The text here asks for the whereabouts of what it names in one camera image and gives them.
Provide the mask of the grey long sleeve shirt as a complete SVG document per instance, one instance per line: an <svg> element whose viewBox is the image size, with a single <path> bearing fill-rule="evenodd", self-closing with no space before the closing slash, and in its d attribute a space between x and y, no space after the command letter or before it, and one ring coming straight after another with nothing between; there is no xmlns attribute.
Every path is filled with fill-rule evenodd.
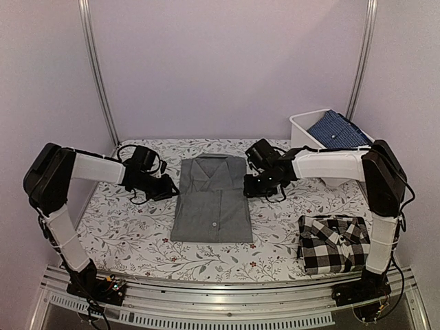
<svg viewBox="0 0 440 330"><path fill-rule="evenodd" d="M181 161L180 194L170 240L184 243L251 243L247 174L242 157L202 153Z"/></svg>

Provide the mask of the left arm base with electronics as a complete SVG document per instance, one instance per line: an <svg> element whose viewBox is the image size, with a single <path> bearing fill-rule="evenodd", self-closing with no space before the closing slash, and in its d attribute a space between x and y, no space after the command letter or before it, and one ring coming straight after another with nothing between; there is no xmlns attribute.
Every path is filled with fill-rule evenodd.
<svg viewBox="0 0 440 330"><path fill-rule="evenodd" d="M79 272L65 264L70 280L67 293L86 298L91 302L122 306L127 291L126 281L117 279L114 274L106 278L97 277L97 269L92 260Z"/></svg>

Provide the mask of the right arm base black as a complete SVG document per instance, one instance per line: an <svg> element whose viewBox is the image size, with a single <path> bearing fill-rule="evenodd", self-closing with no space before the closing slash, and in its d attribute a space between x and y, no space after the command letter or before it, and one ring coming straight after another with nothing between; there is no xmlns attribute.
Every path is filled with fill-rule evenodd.
<svg viewBox="0 0 440 330"><path fill-rule="evenodd" d="M376 323L392 314L399 305L405 288L405 277L401 268L396 267L400 279L401 289L398 298L391 307L391 285L386 273L375 274L364 269L361 278L352 282L340 283L331 287L331 298L337 307L365 303L353 308L354 316L364 324Z"/></svg>

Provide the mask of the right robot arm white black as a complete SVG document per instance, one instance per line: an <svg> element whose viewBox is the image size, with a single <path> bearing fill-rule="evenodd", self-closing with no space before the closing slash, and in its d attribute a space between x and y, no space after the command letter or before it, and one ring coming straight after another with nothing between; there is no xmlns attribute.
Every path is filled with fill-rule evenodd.
<svg viewBox="0 0 440 330"><path fill-rule="evenodd" d="M399 231L406 230L403 214L407 176L389 145L376 140L355 148L311 148L302 146L281 153L267 140L255 142L245 152L257 175L244 177L246 197L269 198L300 179L319 178L327 186L346 181L362 182L368 209L373 218L371 247L366 259L366 275L355 286L362 300L371 299L382 288L382 280L397 246Z"/></svg>

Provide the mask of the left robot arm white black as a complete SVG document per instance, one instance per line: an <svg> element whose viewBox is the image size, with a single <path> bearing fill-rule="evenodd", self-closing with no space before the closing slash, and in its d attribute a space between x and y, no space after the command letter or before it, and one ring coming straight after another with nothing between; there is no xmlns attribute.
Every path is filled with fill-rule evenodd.
<svg viewBox="0 0 440 330"><path fill-rule="evenodd" d="M166 162L157 152L135 145L130 158L115 158L62 147L48 142L23 179L23 189L35 209L42 231L62 258L65 268L79 274L75 286L87 298L102 293L102 283L89 272L96 271L70 219L68 196L71 182L82 179L142 192L146 200L161 201L179 194L166 173Z"/></svg>

